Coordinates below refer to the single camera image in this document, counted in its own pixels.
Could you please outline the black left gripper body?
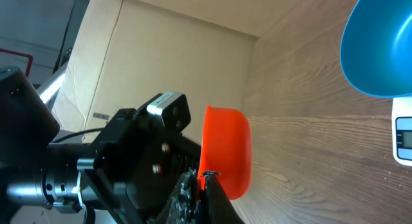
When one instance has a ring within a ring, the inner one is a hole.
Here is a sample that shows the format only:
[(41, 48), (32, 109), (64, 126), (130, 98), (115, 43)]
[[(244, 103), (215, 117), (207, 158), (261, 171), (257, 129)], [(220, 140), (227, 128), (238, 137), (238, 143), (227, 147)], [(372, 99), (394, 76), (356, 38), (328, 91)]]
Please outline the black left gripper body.
[(165, 206), (182, 173), (199, 167), (199, 144), (120, 109), (77, 161), (79, 200), (108, 211), (116, 223), (146, 223)]

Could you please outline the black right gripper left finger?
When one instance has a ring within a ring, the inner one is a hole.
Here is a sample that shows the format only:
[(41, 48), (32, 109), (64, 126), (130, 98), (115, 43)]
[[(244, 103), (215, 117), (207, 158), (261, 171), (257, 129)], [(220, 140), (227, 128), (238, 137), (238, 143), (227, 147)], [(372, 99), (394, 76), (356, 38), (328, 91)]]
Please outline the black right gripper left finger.
[(196, 175), (196, 169), (192, 168), (181, 174), (165, 206), (157, 215), (156, 224), (195, 223)]

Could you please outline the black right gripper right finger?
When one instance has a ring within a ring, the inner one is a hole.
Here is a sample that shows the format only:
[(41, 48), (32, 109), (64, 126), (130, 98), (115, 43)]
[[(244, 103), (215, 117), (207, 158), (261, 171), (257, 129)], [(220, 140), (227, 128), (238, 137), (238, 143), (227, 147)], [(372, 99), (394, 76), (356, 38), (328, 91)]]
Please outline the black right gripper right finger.
[(219, 174), (214, 171), (205, 171), (202, 174), (205, 186), (201, 204), (205, 223), (244, 224), (218, 181), (218, 176)]

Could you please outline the red metal frame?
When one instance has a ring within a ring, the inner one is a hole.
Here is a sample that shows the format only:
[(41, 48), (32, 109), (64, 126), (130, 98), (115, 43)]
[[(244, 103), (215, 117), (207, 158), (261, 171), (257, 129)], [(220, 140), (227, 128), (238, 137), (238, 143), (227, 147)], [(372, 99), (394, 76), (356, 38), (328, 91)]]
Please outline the red metal frame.
[(26, 69), (25, 69), (25, 75), (26, 77), (29, 77), (31, 69), (32, 69), (32, 64), (33, 64), (33, 56), (27, 53), (21, 53), (18, 51), (12, 51), (12, 50), (7, 50), (4, 48), (1, 48), (1, 53), (13, 55), (14, 57), (17, 57), (18, 60), (23, 60), (25, 59), (26, 61)]

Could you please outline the orange plastic measuring scoop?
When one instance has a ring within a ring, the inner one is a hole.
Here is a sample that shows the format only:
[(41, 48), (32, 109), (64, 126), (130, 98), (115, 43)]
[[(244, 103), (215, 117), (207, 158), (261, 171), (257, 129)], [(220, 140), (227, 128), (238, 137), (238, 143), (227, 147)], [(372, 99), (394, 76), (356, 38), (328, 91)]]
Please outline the orange plastic measuring scoop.
[(227, 197), (236, 200), (248, 190), (252, 177), (252, 137), (248, 118), (237, 109), (207, 106), (201, 139), (198, 181), (216, 172)]

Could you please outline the blue bowl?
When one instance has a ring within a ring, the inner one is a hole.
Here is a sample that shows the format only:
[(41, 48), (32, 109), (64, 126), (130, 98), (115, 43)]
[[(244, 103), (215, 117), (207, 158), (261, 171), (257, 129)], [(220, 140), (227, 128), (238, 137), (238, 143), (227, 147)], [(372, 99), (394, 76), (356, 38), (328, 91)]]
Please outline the blue bowl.
[(365, 95), (411, 96), (411, 0), (358, 0), (340, 61), (348, 83)]

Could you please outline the white digital kitchen scale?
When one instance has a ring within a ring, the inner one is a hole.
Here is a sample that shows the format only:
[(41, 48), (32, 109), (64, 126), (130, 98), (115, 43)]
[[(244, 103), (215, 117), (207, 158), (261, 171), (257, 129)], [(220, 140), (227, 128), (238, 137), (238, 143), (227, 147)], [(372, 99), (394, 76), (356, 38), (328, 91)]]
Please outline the white digital kitchen scale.
[(411, 167), (411, 97), (393, 99), (391, 121), (393, 157)]

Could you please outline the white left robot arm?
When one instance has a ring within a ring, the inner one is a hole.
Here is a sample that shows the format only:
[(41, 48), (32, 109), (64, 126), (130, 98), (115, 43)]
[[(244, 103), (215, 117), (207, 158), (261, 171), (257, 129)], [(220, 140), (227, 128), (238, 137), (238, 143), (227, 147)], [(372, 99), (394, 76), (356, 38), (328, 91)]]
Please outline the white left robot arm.
[(167, 203), (180, 175), (197, 169), (199, 144), (182, 135), (187, 100), (157, 94), (147, 106), (120, 109), (94, 141), (65, 144), (59, 124), (25, 74), (1, 69), (1, 221), (22, 206), (62, 213), (108, 211), (117, 223), (145, 223)]

